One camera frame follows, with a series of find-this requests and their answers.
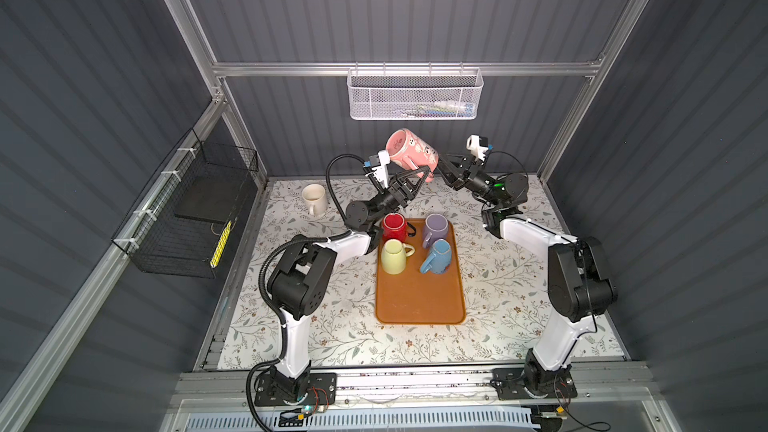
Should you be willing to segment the pink patterned mug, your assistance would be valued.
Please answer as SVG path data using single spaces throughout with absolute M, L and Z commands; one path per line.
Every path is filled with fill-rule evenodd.
M 416 170 L 428 166 L 426 182 L 434 179 L 434 171 L 439 162 L 437 151 L 414 132 L 407 128 L 396 130 L 387 140 L 386 151 L 390 160 L 405 170 Z

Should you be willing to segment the white mug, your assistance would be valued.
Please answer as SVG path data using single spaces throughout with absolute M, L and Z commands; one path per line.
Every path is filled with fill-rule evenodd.
M 309 184 L 302 189 L 301 197 L 310 216 L 321 217 L 326 213 L 328 196 L 324 186 L 315 183 Z

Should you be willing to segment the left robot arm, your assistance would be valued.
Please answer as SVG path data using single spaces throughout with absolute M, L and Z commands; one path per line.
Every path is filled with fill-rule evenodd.
M 325 297 L 334 268 L 376 249 L 383 236 L 380 222 L 414 200 L 430 174 L 429 166 L 423 165 L 391 176 L 386 186 L 371 178 L 376 194 L 347 204 L 344 232 L 330 237 L 297 235 L 268 255 L 259 272 L 259 289 L 280 325 L 276 377 L 297 382 L 309 375 L 311 315 Z

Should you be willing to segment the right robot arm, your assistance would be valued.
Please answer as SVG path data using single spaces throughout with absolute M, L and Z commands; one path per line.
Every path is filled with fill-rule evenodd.
M 525 359 L 523 382 L 536 396 L 563 379 L 579 339 L 597 331 L 596 317 L 617 301 L 599 240 L 560 234 L 522 215 L 529 176 L 514 171 L 492 177 L 486 161 L 471 153 L 441 154 L 437 171 L 454 190 L 466 189 L 484 205 L 481 218 L 493 236 L 520 245 L 547 266 L 547 294 L 553 307 L 545 330 Z

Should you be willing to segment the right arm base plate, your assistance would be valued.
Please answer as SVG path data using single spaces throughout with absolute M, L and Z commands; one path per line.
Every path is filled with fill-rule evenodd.
M 527 370 L 523 367 L 494 368 L 491 387 L 500 400 L 560 399 L 578 396 L 570 368 L 558 371 Z

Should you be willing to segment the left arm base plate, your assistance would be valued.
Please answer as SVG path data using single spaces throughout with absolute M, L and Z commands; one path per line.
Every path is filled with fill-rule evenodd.
M 305 372 L 290 378 L 270 369 L 262 372 L 253 386 L 256 406 L 315 406 L 332 405 L 336 400 L 338 375 L 335 373 Z

